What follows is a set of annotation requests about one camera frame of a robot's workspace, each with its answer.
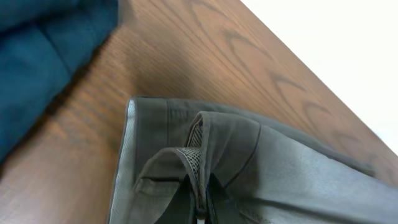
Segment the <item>blue cloth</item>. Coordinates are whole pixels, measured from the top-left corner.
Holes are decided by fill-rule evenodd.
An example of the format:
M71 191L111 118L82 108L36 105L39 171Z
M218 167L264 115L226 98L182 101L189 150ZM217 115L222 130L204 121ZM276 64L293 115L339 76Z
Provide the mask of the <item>blue cloth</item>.
M0 1L0 161L117 23L117 0Z

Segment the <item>wooden table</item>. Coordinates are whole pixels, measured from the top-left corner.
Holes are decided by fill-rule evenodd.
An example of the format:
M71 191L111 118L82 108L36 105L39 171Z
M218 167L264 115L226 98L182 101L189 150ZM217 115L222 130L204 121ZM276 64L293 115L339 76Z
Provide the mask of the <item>wooden table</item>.
M123 24L4 164L0 223L106 223L131 95L266 115L398 186L397 156L240 1L131 0L123 11Z

